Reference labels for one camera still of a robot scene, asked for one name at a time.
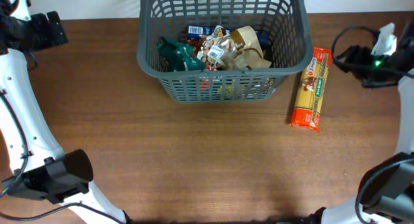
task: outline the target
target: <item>gray plastic basket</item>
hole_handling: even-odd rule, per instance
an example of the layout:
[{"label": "gray plastic basket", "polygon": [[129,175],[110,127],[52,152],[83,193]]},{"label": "gray plastic basket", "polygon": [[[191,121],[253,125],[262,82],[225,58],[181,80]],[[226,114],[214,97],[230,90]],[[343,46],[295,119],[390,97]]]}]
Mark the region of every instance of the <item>gray plastic basket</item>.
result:
[{"label": "gray plastic basket", "polygon": [[[157,51],[160,37],[186,43],[188,25],[250,25],[269,35],[265,59],[271,68],[251,71],[166,72]],[[179,102],[264,100],[289,74],[301,72],[313,55],[303,0],[141,0],[137,60]]]}]

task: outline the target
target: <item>grocery item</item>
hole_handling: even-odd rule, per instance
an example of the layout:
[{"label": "grocery item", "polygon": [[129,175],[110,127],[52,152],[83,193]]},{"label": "grocery item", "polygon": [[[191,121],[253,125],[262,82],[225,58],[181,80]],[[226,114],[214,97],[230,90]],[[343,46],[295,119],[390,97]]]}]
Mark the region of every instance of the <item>grocery item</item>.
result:
[{"label": "grocery item", "polygon": [[269,35],[266,32],[258,32],[256,31],[257,39],[259,40],[259,44],[261,49],[263,50],[263,54],[267,47],[269,47]]},{"label": "grocery item", "polygon": [[200,27],[195,25],[189,25],[187,27],[187,39],[194,40],[194,39],[201,39],[206,38],[210,34],[214,32],[214,28],[211,27]]},{"label": "grocery item", "polygon": [[272,62],[263,59],[263,51],[252,27],[236,29],[230,33],[230,37],[236,46],[234,61],[238,69],[269,68],[272,65]]},{"label": "grocery item", "polygon": [[[210,66],[206,66],[206,72],[214,72],[217,69],[211,68]],[[210,88],[210,81],[207,79],[203,79],[200,81],[200,90],[201,91],[208,91]]]},{"label": "grocery item", "polygon": [[193,46],[193,56],[197,57],[197,53],[200,51],[202,46],[202,40],[200,39],[189,39],[187,44]]},{"label": "grocery item", "polygon": [[235,45],[229,33],[222,26],[216,26],[212,35],[202,43],[197,58],[211,68],[217,70],[230,70],[234,65]]},{"label": "grocery item", "polygon": [[[221,94],[223,92],[223,86],[217,90],[217,94]],[[224,86],[224,95],[225,96],[233,96],[234,95],[234,85],[225,85]]]},{"label": "grocery item", "polygon": [[203,71],[206,64],[193,56],[193,47],[185,43],[177,43],[172,39],[161,37],[158,44],[162,63],[168,67],[168,72],[174,71]]},{"label": "grocery item", "polygon": [[292,115],[292,126],[319,130],[319,119],[332,55],[327,49],[314,48],[312,62],[302,72]]}]

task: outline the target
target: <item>table surface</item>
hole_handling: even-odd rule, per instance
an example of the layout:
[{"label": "table surface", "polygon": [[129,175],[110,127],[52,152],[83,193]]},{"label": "table surface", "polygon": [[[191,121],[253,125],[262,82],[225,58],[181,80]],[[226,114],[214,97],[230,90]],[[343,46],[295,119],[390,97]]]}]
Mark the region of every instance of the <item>table surface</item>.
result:
[{"label": "table surface", "polygon": [[[331,48],[346,26],[402,27],[413,12],[310,14],[312,42]],[[396,87],[363,89],[329,72],[321,132],[288,125],[297,76],[263,102],[178,104],[136,62],[138,19],[64,21],[69,43],[35,53],[30,81],[51,132],[66,152],[83,149],[94,180],[135,220],[249,221],[307,216],[352,198],[367,170],[398,139]],[[371,45],[346,35],[338,52]],[[0,178],[10,176],[0,139]],[[0,210],[33,216],[48,201],[6,197]],[[83,223],[70,210],[33,223]]]}]

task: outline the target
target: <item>white wall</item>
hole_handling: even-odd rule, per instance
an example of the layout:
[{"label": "white wall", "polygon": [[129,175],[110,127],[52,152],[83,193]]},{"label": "white wall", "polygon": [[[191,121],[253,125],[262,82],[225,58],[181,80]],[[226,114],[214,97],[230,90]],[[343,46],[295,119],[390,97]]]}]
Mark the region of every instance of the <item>white wall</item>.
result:
[{"label": "white wall", "polygon": [[[308,13],[414,11],[414,0],[305,0]],[[30,12],[62,19],[138,17],[140,0],[32,0]]]}]

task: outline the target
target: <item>orange packaging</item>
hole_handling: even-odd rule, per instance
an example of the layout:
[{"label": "orange packaging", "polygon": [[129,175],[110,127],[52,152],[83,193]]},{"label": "orange packaging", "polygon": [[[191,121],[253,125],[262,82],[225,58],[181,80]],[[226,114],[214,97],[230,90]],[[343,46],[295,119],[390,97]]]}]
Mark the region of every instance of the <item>orange packaging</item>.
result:
[{"label": "orange packaging", "polygon": [[303,126],[319,131],[323,92],[331,66],[330,50],[313,48],[313,58],[302,72],[292,115],[292,126]]}]

